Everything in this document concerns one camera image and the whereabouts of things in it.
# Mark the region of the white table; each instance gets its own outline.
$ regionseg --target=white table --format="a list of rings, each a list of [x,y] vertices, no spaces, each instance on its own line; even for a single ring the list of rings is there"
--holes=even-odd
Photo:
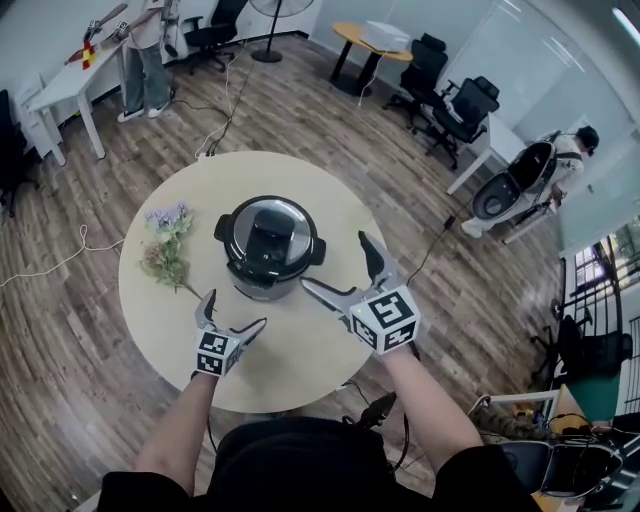
[[[453,182],[453,185],[447,189],[447,194],[451,195],[458,190],[490,157],[497,158],[503,164],[509,164],[526,147],[525,143],[496,115],[489,114],[487,124],[488,131],[485,136],[480,138],[481,141],[488,141],[487,147],[482,150],[478,158]]]
[[[321,266],[305,275],[348,290],[367,288],[366,260],[358,230],[382,241],[369,209],[337,178],[303,160],[259,151],[227,153],[196,162],[160,185],[133,219],[120,256],[120,303],[127,327],[151,366],[179,389],[195,368],[199,300],[156,283],[138,262],[153,234],[145,215],[185,201],[194,213],[181,256],[189,262],[189,282],[203,296],[217,290],[216,325],[242,328],[267,318],[264,331],[216,388],[213,405],[245,413],[295,409],[341,386],[371,351],[348,333],[338,315],[301,286],[273,302],[249,299],[229,279],[227,256],[213,237],[219,217],[260,195],[279,195],[300,204],[327,243]]]
[[[105,152],[98,131],[96,130],[96,125],[93,123],[93,118],[91,117],[91,105],[87,98],[87,88],[91,85],[100,70],[106,66],[111,59],[116,57],[118,60],[120,88],[124,100],[126,91],[124,56],[122,52],[123,44],[124,43],[113,45],[113,43],[111,43],[111,45],[105,44],[102,47],[96,46],[96,59],[89,69],[82,69],[82,59],[65,65],[60,73],[47,84],[44,90],[38,94],[29,105],[30,110],[40,117],[40,121],[44,125],[41,112],[43,109],[51,107],[60,101],[76,98],[82,120],[87,128],[89,139],[93,144],[98,158],[104,158]],[[58,161],[58,164],[61,166],[65,165],[67,160],[58,145],[55,144],[53,140],[51,140],[50,143],[53,148],[53,155]]]

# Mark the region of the office chair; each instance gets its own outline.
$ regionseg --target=office chair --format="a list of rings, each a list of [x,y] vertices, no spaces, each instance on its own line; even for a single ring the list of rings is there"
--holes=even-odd
[[[409,124],[407,129],[415,135],[419,128],[414,125],[416,115],[422,116],[421,105],[444,108],[443,97],[435,91],[438,79],[449,57],[444,51],[447,45],[444,41],[424,34],[420,40],[411,43],[411,53],[413,61],[409,67],[400,75],[400,87],[406,90],[411,96],[411,100],[394,93],[389,102],[383,106],[384,110],[389,107],[402,107],[409,113]]]
[[[233,52],[222,51],[222,45],[230,42],[238,35],[236,20],[247,4],[247,0],[220,0],[211,16],[211,26],[200,28],[199,21],[202,16],[193,16],[184,20],[191,23],[193,30],[184,35],[189,46],[200,49],[196,61],[191,65],[189,73],[193,75],[194,69],[207,59],[215,61],[221,72],[225,72],[227,66],[220,60],[220,56],[233,58]]]
[[[585,318],[579,322],[570,315],[562,319],[555,343],[550,327],[546,327],[547,343],[538,336],[531,338],[532,343],[540,343],[547,352],[542,366],[531,375],[532,378],[537,377],[547,365],[550,377],[553,377],[558,357],[562,359],[564,370],[572,380],[585,376],[613,376],[620,370],[622,361],[632,357],[633,339],[618,329],[606,334],[585,336],[581,326],[593,324],[589,309],[585,308],[585,312]]]
[[[9,217],[14,217],[16,193],[22,183],[33,183],[36,189],[39,185],[36,181],[26,177],[29,162],[24,156],[27,141],[20,129],[13,124],[9,108],[9,93],[0,91],[0,204],[7,204],[7,196],[11,195],[9,205]]]
[[[453,159],[453,170],[458,168],[458,141],[471,144],[487,131],[480,123],[500,108],[497,101],[500,91],[484,77],[475,80],[465,79],[462,87],[449,81],[449,87],[444,91],[443,99],[452,94],[453,89],[459,89],[458,94],[451,100],[455,114],[449,112],[447,106],[435,107],[433,118],[440,125],[442,131],[435,127],[427,132],[436,139],[436,143],[426,152],[427,155],[437,146],[444,146]]]

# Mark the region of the rice cooker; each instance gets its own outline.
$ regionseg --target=rice cooker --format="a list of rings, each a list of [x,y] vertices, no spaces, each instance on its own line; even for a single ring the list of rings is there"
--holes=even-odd
[[[224,244],[236,289],[263,301],[290,293],[310,265],[322,265],[326,251],[304,208],[278,196],[249,199],[222,215],[215,238]]]

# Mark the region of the round table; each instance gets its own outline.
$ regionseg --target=round table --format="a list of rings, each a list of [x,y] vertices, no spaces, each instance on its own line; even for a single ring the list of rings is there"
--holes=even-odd
[[[297,158],[266,152],[239,152],[197,162],[160,185],[136,214],[120,257],[120,302],[134,342],[162,377],[179,389],[195,369],[195,309],[199,300],[157,284],[139,266],[154,239],[145,215],[186,202],[193,225],[181,256],[189,262],[189,283],[204,296],[217,289],[216,325],[240,329],[258,318],[268,324],[231,373],[221,379],[213,405],[268,413],[318,400],[350,379],[370,355],[329,311],[301,286],[274,302],[258,302],[238,292],[227,275],[223,244],[213,237],[218,218],[252,197],[279,195],[305,208],[327,243],[325,261],[306,276],[335,288],[366,288],[370,280],[358,230],[382,241],[371,212],[337,178]]]
[[[378,61],[381,58],[385,57],[387,59],[399,60],[400,62],[411,62],[413,60],[412,53],[407,50],[403,50],[401,52],[386,52],[376,50],[372,46],[369,46],[360,39],[364,25],[358,25],[357,23],[335,22],[332,27],[336,34],[346,39],[346,42],[342,49],[342,53],[338,58],[336,67],[333,69],[333,73],[331,74],[331,82],[338,89],[346,92],[347,94],[351,94],[352,96],[362,95],[363,97],[371,94],[371,89],[366,87],[371,81],[371,77],[375,73],[375,70],[378,67]],[[357,79],[348,75],[340,75],[340,71],[347,60],[347,55],[349,55],[351,46],[354,44],[371,52],[367,62],[360,72],[360,76]]]

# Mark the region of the flower stem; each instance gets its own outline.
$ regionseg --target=flower stem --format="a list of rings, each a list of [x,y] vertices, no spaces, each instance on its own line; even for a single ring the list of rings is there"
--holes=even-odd
[[[200,295],[198,295],[198,292],[196,292],[189,283],[182,283],[182,286],[184,286],[187,290],[189,290],[191,293],[193,293],[196,297],[198,297],[198,299],[202,300],[202,297],[200,297]]]

